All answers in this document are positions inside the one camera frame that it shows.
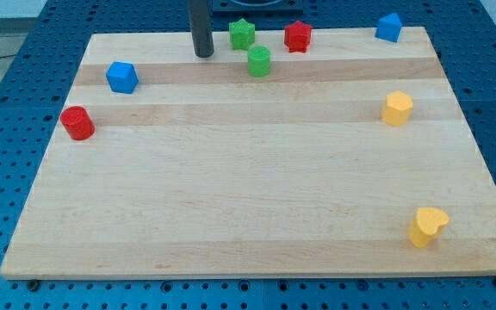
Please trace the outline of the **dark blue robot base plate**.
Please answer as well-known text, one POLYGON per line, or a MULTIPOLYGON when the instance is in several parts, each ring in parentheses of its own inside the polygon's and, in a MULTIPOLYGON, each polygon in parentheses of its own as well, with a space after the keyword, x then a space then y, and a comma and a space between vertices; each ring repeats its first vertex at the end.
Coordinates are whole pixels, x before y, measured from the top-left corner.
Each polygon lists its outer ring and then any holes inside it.
POLYGON ((303 0, 210 0, 210 15, 250 13, 294 13, 302 14, 303 0))

